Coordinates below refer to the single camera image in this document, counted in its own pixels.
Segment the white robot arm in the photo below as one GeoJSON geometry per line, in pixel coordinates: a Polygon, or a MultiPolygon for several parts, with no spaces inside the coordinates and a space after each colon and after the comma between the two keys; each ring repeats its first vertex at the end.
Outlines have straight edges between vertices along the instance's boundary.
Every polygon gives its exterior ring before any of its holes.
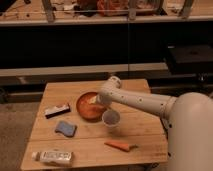
{"type": "Polygon", "coordinates": [[[213,171],[213,99],[189,92],[179,97],[147,94],[121,88],[110,77],[89,102],[109,106],[117,102],[169,122],[168,171],[213,171]]]}

